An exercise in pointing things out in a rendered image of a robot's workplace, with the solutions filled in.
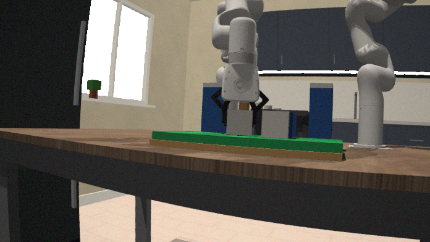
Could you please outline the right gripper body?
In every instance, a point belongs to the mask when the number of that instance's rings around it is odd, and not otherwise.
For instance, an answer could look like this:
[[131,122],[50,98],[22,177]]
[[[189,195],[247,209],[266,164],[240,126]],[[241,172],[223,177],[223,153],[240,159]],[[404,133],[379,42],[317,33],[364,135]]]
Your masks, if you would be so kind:
[[246,62],[225,66],[222,79],[222,99],[230,102],[256,102],[259,99],[258,67]]

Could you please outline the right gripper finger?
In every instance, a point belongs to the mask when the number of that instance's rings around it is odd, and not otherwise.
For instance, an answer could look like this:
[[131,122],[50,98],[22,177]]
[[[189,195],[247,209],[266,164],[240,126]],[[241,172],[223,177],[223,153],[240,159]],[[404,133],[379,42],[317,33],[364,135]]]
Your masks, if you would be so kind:
[[222,123],[224,123],[224,126],[226,126],[227,125],[227,107],[228,107],[230,101],[225,101],[224,104],[222,104],[218,100],[218,96],[220,96],[221,93],[222,93],[222,88],[219,89],[216,93],[214,93],[211,96],[211,98],[220,107],[220,109],[222,110]]
[[[262,102],[256,106],[255,102],[249,102],[253,110],[253,124],[256,125],[256,113],[269,101],[269,99],[259,90],[259,96]],[[253,127],[252,124],[252,127]]]

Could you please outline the grey crate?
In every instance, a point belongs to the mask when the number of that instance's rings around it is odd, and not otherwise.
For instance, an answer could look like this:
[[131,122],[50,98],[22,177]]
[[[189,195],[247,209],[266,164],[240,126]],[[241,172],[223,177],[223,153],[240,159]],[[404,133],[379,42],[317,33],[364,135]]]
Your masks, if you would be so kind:
[[254,135],[261,135],[262,111],[290,111],[297,115],[296,137],[308,138],[309,112],[298,110],[260,109],[256,113]]

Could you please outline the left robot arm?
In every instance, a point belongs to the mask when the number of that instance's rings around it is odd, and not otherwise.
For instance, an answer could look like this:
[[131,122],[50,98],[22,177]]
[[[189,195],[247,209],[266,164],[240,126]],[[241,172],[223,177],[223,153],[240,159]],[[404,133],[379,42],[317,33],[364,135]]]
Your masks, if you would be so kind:
[[[366,20],[380,22],[404,3],[417,0],[349,0],[345,19],[358,61],[364,63],[357,73],[359,90],[358,143],[362,148],[386,148],[382,145],[384,97],[395,85],[395,72],[387,48],[373,39]],[[366,20],[365,20],[366,19]]]

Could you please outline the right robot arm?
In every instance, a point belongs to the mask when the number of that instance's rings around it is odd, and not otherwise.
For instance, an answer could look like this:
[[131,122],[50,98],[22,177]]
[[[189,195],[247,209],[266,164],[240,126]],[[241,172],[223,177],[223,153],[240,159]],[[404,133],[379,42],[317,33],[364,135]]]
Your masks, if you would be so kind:
[[263,10],[263,0],[226,0],[218,4],[212,43],[216,49],[221,49],[223,62],[246,62],[257,66],[258,34],[256,36],[255,22]]

